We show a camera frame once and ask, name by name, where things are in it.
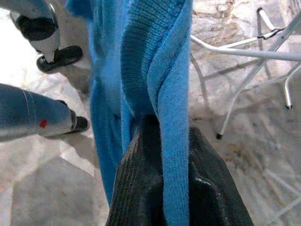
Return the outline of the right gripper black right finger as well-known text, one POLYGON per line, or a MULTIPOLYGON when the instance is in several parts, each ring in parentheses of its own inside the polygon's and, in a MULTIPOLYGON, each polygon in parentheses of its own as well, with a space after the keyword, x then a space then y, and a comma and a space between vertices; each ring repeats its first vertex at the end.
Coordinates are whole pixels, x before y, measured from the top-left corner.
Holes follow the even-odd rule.
POLYGON ((224 160, 196 127, 189 130, 189 209, 192 226, 252 226, 224 160))

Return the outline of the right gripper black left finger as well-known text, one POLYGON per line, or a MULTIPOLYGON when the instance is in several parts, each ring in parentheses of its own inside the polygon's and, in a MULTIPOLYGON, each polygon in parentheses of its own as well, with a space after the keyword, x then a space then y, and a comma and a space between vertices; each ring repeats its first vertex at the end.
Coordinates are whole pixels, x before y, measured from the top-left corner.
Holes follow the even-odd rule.
POLYGON ((108 226, 163 226, 161 139, 156 116, 146 116, 117 168, 108 226))

